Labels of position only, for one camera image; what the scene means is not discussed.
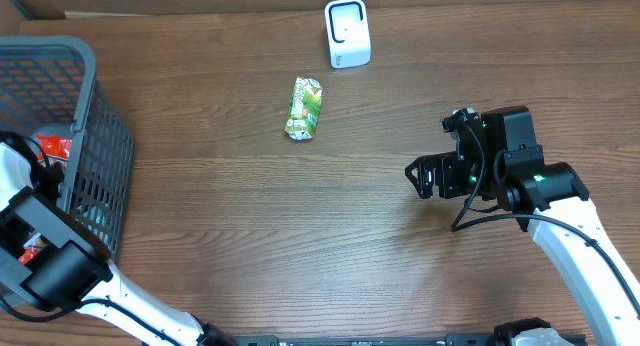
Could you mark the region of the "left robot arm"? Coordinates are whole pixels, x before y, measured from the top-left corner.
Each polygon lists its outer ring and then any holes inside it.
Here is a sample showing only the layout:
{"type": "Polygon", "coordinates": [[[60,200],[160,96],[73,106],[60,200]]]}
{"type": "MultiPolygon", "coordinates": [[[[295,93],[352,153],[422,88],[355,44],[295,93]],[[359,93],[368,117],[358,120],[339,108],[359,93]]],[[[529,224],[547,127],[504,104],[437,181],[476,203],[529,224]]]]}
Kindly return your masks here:
{"type": "Polygon", "coordinates": [[[78,312],[106,321],[145,345],[230,345],[215,326],[174,309],[124,276],[104,243],[56,207],[63,173],[40,162],[35,141],[1,134],[1,283],[39,310],[7,300],[1,307],[26,322],[78,312]]]}

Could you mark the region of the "orange cracker packet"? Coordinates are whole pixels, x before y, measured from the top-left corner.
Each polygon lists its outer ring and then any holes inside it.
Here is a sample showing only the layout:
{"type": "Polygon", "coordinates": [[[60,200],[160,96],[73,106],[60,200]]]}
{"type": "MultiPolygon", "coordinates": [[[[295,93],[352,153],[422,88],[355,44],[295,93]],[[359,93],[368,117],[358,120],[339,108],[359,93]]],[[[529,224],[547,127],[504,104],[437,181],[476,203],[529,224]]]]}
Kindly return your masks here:
{"type": "MultiPolygon", "coordinates": [[[[38,146],[38,162],[43,166],[53,166],[55,163],[60,163],[62,171],[66,172],[71,153],[72,140],[59,136],[44,136],[41,134],[36,134],[35,137],[38,146]]],[[[40,233],[34,233],[24,244],[24,253],[20,256],[19,261],[26,265],[45,247],[46,242],[43,236],[40,233]]]]}

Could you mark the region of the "green drink carton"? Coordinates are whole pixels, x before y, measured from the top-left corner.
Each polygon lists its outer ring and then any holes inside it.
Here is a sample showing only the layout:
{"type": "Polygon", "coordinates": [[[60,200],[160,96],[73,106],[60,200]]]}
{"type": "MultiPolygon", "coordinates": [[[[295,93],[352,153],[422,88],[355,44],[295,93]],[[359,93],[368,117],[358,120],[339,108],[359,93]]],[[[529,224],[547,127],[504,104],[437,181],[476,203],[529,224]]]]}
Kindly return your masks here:
{"type": "Polygon", "coordinates": [[[291,139],[306,141],[315,136],[322,100],[323,88],[317,80],[296,78],[284,127],[291,139]]]}

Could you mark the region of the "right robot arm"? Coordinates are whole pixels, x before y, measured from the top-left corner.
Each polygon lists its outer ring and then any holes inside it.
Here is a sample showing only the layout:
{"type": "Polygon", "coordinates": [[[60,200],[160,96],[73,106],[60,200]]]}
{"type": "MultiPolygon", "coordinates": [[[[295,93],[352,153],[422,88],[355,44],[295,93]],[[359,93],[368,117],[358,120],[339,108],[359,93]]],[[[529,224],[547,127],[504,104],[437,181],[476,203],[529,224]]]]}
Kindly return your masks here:
{"type": "Polygon", "coordinates": [[[441,125],[455,150],[420,156],[405,169],[419,197],[463,198],[453,232],[515,220],[558,270],[597,343],[638,344],[639,282],[577,172],[546,163],[530,110],[463,108],[441,125]]]}

